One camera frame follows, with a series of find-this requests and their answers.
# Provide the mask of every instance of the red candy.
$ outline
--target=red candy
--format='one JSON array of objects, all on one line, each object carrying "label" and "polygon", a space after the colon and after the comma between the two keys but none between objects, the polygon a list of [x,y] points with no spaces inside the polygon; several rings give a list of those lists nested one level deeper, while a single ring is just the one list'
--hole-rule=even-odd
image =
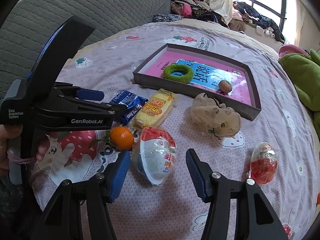
[{"label": "red candy", "polygon": [[277,166],[277,154],[273,147],[267,142],[259,143],[252,153],[249,177],[258,185],[268,184],[272,181]]},{"label": "red candy", "polygon": [[265,185],[272,181],[278,162],[269,158],[259,159],[250,165],[251,178],[259,185]]}]

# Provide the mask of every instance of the green leaf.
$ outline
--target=green leaf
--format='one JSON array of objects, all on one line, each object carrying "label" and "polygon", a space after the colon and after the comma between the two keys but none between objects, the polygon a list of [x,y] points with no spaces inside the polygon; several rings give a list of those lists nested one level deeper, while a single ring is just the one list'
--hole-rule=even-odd
[{"label": "green leaf", "polygon": [[61,132],[58,141],[61,141],[64,137],[68,136],[69,132]]},{"label": "green leaf", "polygon": [[92,142],[89,143],[88,148],[91,148],[93,145],[95,145],[96,143],[101,142],[101,141],[103,141],[103,140],[101,140],[101,139],[93,140]]}]

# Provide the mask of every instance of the brown egg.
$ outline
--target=brown egg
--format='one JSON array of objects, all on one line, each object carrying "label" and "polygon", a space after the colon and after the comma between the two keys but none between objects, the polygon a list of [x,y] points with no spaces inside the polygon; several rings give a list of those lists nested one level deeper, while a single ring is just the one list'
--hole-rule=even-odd
[{"label": "brown egg", "polygon": [[232,90],[232,86],[230,82],[228,82],[227,80],[221,80],[219,82],[219,88],[224,93],[229,93]]}]

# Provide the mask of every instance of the plastic packaged bread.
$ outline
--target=plastic packaged bread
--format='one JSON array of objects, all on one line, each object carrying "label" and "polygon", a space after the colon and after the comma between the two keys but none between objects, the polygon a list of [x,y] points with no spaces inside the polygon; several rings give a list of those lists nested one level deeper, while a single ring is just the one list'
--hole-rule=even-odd
[{"label": "plastic packaged bread", "polygon": [[177,100],[178,97],[174,93],[159,89],[135,115],[132,125],[139,128],[158,127]]}]

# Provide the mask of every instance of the beige cloth bag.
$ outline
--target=beige cloth bag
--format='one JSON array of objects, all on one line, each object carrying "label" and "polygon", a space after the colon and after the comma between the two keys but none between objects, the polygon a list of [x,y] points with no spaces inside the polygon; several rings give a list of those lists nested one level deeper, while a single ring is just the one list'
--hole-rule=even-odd
[{"label": "beige cloth bag", "polygon": [[196,96],[191,107],[193,122],[203,131],[218,137],[234,137],[241,128],[241,117],[231,107],[218,105],[218,101],[202,93]]}]

